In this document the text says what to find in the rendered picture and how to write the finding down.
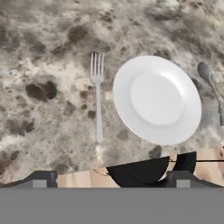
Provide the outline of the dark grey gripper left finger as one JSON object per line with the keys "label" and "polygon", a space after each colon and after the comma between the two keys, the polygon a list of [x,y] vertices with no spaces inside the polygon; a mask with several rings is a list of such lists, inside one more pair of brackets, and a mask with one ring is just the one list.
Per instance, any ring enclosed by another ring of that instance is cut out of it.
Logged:
{"label": "dark grey gripper left finger", "polygon": [[56,171],[34,171],[32,174],[24,179],[20,179],[9,184],[1,185],[1,188],[9,187],[30,187],[30,188],[57,188]]}

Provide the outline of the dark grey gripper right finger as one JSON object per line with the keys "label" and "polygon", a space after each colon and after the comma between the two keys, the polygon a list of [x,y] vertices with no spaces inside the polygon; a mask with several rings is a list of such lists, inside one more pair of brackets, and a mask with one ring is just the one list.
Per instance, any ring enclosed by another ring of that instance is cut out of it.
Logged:
{"label": "dark grey gripper right finger", "polygon": [[222,185],[199,179],[189,171],[169,171],[167,180],[172,188],[222,188]]}

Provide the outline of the white round plate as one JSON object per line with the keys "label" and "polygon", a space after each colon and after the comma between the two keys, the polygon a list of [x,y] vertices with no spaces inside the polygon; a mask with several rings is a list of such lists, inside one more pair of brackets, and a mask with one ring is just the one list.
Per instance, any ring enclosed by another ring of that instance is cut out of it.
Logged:
{"label": "white round plate", "polygon": [[200,126],[199,91],[168,59],[144,55],[124,62],[115,74],[113,98],[126,127],[152,144],[182,144]]}

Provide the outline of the silver fork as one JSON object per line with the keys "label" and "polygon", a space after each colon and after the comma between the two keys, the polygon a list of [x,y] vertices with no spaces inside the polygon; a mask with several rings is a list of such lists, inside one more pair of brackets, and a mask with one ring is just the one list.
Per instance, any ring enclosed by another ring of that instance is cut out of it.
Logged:
{"label": "silver fork", "polygon": [[90,80],[95,85],[96,95],[96,141],[103,141],[101,84],[103,83],[104,54],[92,52],[90,56]]}

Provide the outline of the grey metal spoon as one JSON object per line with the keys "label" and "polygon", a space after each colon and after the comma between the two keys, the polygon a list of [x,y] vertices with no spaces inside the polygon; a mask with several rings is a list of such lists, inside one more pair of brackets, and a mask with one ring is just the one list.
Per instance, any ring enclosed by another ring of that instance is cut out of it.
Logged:
{"label": "grey metal spoon", "polygon": [[201,61],[197,66],[199,76],[211,87],[218,102],[218,113],[220,117],[220,126],[224,127],[224,104],[221,102],[221,96],[219,95],[216,87],[212,81],[212,74],[209,71],[208,65]]}

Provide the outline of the black stool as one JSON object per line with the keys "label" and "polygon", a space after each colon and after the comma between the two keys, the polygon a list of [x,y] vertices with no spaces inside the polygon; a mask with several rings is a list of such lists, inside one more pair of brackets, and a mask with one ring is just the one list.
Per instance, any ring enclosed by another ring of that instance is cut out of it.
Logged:
{"label": "black stool", "polygon": [[150,160],[119,164],[107,167],[108,175],[123,188],[157,188],[171,186],[177,172],[193,174],[196,152],[178,154],[174,167],[167,171],[170,158],[158,157]]}

